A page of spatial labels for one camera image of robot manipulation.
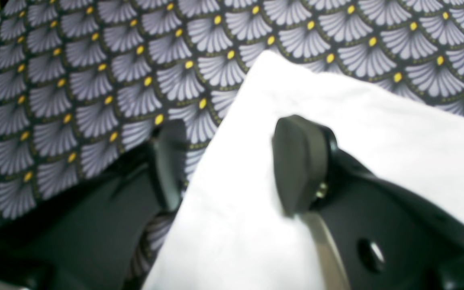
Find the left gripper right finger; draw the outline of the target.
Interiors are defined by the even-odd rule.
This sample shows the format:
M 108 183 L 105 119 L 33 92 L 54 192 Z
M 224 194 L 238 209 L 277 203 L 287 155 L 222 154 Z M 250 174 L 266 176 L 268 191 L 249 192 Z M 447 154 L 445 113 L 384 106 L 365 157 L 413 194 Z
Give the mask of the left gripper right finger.
M 272 137 L 286 216 L 315 215 L 351 290 L 464 290 L 464 224 L 377 177 L 333 131 L 293 114 Z

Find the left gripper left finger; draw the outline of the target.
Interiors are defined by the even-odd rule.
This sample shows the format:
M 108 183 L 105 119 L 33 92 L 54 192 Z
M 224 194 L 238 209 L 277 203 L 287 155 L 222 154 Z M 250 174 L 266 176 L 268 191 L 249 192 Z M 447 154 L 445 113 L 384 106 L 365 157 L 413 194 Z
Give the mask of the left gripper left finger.
M 147 222 L 182 202 L 186 129 L 153 138 L 0 229 L 0 290 L 119 290 Z

